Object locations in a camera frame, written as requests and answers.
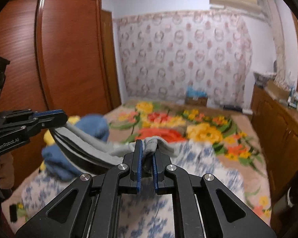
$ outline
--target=silver screw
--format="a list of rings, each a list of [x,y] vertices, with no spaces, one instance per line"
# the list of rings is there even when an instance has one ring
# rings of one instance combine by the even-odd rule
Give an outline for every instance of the silver screw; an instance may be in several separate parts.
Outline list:
[[[213,180],[214,180],[214,175],[212,175],[212,174],[206,174],[206,175],[204,176],[204,178],[205,178],[205,180],[207,180],[207,181],[213,181]]]
[[[82,174],[79,178],[82,180],[82,181],[88,181],[90,179],[90,175],[89,174]]]
[[[126,164],[119,164],[118,165],[119,170],[126,170],[127,168],[128,168],[128,165],[126,165]]]
[[[167,166],[167,169],[168,169],[169,171],[174,171],[174,170],[177,169],[177,167],[176,167],[175,165],[168,165],[168,166]]]

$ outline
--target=wall curtain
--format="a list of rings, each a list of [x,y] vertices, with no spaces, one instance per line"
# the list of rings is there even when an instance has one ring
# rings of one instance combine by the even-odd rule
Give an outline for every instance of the wall curtain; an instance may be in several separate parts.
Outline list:
[[[243,104],[252,42],[241,16],[179,11],[115,22],[129,96],[176,101],[193,86],[218,103]]]
[[[280,14],[275,3],[275,0],[262,0],[263,7],[267,14],[267,22],[271,27],[276,54],[277,54],[277,76],[275,83],[278,86],[284,86],[284,80],[286,76],[286,64],[285,64],[285,39],[283,33],[283,25],[280,19]]]

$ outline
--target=blue clothing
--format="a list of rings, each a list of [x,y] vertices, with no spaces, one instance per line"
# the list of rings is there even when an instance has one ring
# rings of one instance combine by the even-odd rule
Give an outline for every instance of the blue clothing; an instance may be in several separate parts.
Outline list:
[[[108,139],[109,127],[106,119],[100,114],[88,114],[82,117],[75,126],[102,141],[106,142]],[[42,149],[42,157],[46,169],[62,181],[70,181],[82,174],[66,159],[57,144]]]

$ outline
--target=wardrobe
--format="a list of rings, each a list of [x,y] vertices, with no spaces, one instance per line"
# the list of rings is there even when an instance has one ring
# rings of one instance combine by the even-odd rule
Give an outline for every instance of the wardrobe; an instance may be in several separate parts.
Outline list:
[[[11,0],[0,13],[0,56],[11,61],[0,111],[84,116],[120,105],[111,13],[101,0]],[[42,162],[43,134],[13,151],[15,187]]]

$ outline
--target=triangular cutout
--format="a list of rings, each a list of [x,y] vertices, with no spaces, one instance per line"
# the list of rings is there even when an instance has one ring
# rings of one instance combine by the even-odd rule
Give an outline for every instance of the triangular cutout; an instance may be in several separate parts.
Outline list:
[[[77,190],[72,190],[50,212],[48,212],[48,217],[64,224],[71,212],[77,193]]]
[[[229,223],[233,223],[236,220],[246,217],[244,210],[241,209],[228,195],[226,195],[224,191],[217,189],[216,195],[220,200],[226,220]]]

